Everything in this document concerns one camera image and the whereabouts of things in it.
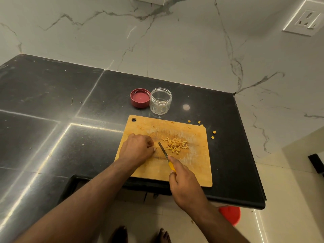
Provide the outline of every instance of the knife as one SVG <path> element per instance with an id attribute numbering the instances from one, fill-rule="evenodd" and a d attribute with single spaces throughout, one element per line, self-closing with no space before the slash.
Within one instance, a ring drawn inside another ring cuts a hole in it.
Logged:
<path id="1" fill-rule="evenodd" d="M 166 151 L 164 150 L 164 148 L 162 147 L 161 143 L 158 142 L 160 148 L 162 149 L 162 152 L 164 153 L 165 157 L 167 158 L 167 161 L 168 161 L 168 164 L 169 164 L 169 167 L 171 168 L 171 170 L 173 170 L 175 173 L 176 173 L 176 169 L 174 168 L 173 166 L 173 163 L 170 162 L 169 158 L 168 158 L 168 154 L 166 153 Z"/>

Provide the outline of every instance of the chopped food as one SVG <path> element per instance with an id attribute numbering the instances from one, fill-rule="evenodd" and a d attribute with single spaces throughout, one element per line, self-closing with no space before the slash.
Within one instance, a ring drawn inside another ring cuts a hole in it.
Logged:
<path id="1" fill-rule="evenodd" d="M 181 149 L 189 149 L 188 145 L 186 144 L 187 141 L 182 141 L 181 139 L 178 138 L 162 138 L 163 141 L 168 142 L 168 147 L 165 150 L 171 150 L 172 153 L 176 153 L 179 155 L 179 152 Z"/>

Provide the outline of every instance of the white marble backsplash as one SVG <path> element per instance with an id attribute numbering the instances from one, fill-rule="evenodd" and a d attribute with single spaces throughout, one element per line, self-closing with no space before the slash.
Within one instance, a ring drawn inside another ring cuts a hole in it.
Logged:
<path id="1" fill-rule="evenodd" d="M 261 158 L 324 125 L 324 28 L 281 31 L 302 1 L 1 0 L 0 64 L 26 53 L 237 92 Z"/>

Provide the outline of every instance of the wooden cutting board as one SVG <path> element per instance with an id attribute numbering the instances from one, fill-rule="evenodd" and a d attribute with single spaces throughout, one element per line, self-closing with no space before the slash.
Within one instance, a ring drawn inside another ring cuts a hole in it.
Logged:
<path id="1" fill-rule="evenodd" d="M 169 181 L 171 169 L 157 143 L 160 142 L 166 149 L 168 143 L 163 141 L 162 138 L 169 137 L 170 139 L 178 138 L 187 141 L 189 149 L 181 149 L 179 155 L 172 153 L 171 150 L 166 150 L 168 155 L 176 157 L 182 164 L 186 165 L 196 175 L 201 186 L 211 187 L 213 185 L 205 127 L 130 115 L 115 160 L 118 159 L 120 148 L 131 133 L 149 135 L 156 148 L 153 156 L 141 165 L 132 174 L 132 177 Z"/>

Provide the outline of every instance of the clear plastic jar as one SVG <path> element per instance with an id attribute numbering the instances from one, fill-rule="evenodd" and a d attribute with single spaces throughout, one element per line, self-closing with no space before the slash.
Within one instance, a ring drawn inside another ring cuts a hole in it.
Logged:
<path id="1" fill-rule="evenodd" d="M 162 115 L 170 109 L 172 94 L 164 88 L 153 89 L 150 96 L 150 109 L 153 113 Z"/>

